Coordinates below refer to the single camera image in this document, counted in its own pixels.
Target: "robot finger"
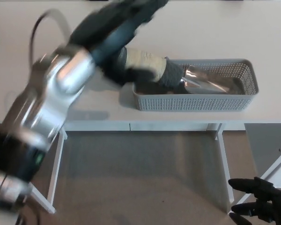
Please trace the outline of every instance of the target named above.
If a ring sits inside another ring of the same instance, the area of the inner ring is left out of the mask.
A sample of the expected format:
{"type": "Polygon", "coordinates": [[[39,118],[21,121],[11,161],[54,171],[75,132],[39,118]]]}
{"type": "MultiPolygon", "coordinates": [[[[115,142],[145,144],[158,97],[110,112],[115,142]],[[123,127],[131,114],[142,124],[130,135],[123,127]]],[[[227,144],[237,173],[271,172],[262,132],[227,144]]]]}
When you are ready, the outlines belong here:
{"type": "Polygon", "coordinates": [[[231,210],[242,216],[258,216],[259,219],[271,223],[274,221],[273,205],[268,202],[256,200],[256,202],[243,203],[232,206],[231,210]]]}
{"type": "Polygon", "coordinates": [[[233,189],[254,194],[256,198],[265,202],[272,201],[275,196],[281,193],[272,183],[258,177],[254,179],[230,179],[228,183],[233,189]]]}

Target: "table leg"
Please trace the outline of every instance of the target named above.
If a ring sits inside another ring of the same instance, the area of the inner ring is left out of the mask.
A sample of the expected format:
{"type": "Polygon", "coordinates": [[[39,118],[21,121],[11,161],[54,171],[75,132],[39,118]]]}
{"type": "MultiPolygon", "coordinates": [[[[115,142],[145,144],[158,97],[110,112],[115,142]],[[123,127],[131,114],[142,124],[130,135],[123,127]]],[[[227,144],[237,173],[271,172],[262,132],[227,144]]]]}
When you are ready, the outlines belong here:
{"type": "Polygon", "coordinates": [[[53,171],[52,171],[52,175],[51,175],[48,197],[47,197],[48,201],[52,205],[53,205],[53,201],[54,201],[55,188],[56,188],[56,183],[57,183],[57,178],[58,178],[62,149],[63,149],[63,146],[64,146],[64,141],[66,139],[67,139],[66,131],[64,130],[64,128],[62,128],[60,133],[59,133],[59,137],[58,137],[55,160],[54,160],[54,164],[53,164],[53,171]]]}
{"type": "Polygon", "coordinates": [[[36,202],[39,203],[46,211],[49,213],[55,213],[56,210],[52,204],[42,195],[42,193],[39,192],[39,190],[37,190],[33,184],[31,184],[31,186],[31,197],[36,200],[36,202]]]}
{"type": "Polygon", "coordinates": [[[233,203],[234,202],[234,196],[233,196],[233,189],[232,187],[229,185],[228,180],[230,179],[230,173],[229,173],[229,167],[228,167],[228,161],[227,161],[227,156],[226,156],[226,150],[225,150],[225,146],[224,146],[224,139],[223,139],[223,135],[222,132],[225,128],[225,124],[220,123],[218,126],[218,129],[215,133],[215,140],[218,142],[218,146],[220,149],[220,155],[221,155],[221,160],[222,160],[222,169],[225,175],[225,189],[226,189],[226,193],[227,193],[227,197],[229,200],[229,203],[233,203]]]}
{"type": "Polygon", "coordinates": [[[64,141],[67,139],[67,134],[64,128],[61,129],[58,137],[58,143],[56,148],[56,154],[53,164],[53,171],[51,175],[50,185],[49,185],[49,191],[48,191],[48,197],[45,198],[39,190],[37,190],[32,184],[32,193],[31,196],[34,198],[46,211],[49,213],[55,213],[55,208],[53,207],[53,200],[54,200],[54,194],[55,194],[55,188],[58,178],[58,172],[59,172],[59,165],[60,165],[60,159],[62,154],[62,149],[64,145],[64,141]]]}

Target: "black cable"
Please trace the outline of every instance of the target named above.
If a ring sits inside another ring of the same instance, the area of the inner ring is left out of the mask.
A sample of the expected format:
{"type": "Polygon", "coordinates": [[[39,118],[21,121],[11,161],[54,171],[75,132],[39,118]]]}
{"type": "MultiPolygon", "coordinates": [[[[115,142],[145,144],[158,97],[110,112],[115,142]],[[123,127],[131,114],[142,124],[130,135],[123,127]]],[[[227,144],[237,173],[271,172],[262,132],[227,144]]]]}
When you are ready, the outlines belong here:
{"type": "Polygon", "coordinates": [[[40,215],[39,210],[37,209],[37,207],[33,203],[31,203],[29,201],[27,201],[25,204],[28,206],[28,208],[30,208],[30,210],[35,215],[37,225],[41,225],[41,215],[40,215]]]}
{"type": "Polygon", "coordinates": [[[40,17],[38,18],[38,20],[36,21],[36,23],[35,23],[35,25],[32,29],[31,36],[30,36],[30,42],[29,42],[29,66],[30,66],[30,69],[32,69],[32,65],[33,65],[33,46],[34,46],[35,34],[36,34],[36,31],[37,31],[37,28],[38,28],[39,24],[46,17],[52,17],[56,21],[56,23],[58,24],[58,26],[59,26],[59,28],[60,28],[61,32],[63,33],[66,40],[68,40],[71,36],[70,26],[67,23],[67,20],[66,20],[65,16],[59,10],[50,9],[50,10],[44,12],[43,14],[41,14],[40,17]]]}

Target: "gray floor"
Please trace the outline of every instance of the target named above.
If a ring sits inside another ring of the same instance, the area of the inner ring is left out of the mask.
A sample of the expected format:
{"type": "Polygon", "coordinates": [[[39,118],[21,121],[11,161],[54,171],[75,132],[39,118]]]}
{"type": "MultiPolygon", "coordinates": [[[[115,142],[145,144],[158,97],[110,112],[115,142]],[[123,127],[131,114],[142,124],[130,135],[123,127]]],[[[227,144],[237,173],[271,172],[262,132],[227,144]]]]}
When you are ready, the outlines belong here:
{"type": "MultiPolygon", "coordinates": [[[[224,138],[231,177],[253,177],[245,132],[227,132],[224,138]]],[[[69,133],[54,201],[57,212],[42,212],[42,224],[232,225],[219,209],[225,195],[218,182],[223,179],[218,153],[212,134],[199,132],[69,133]]],[[[44,194],[54,154],[53,146],[34,179],[44,194]]],[[[25,214],[33,221],[29,209],[25,214]]]]}

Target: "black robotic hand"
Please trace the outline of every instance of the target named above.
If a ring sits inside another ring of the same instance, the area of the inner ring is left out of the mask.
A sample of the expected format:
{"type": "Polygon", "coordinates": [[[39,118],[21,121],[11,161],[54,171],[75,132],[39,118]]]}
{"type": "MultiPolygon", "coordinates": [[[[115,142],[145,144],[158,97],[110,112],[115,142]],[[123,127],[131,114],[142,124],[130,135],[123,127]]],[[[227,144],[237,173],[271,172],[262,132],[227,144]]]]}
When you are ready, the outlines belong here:
{"type": "Polygon", "coordinates": [[[281,225],[281,190],[274,188],[268,181],[255,177],[252,179],[230,179],[229,184],[239,191],[254,194],[256,202],[232,206],[229,216],[237,225],[252,225],[242,216],[258,216],[268,223],[273,221],[281,225]]]}

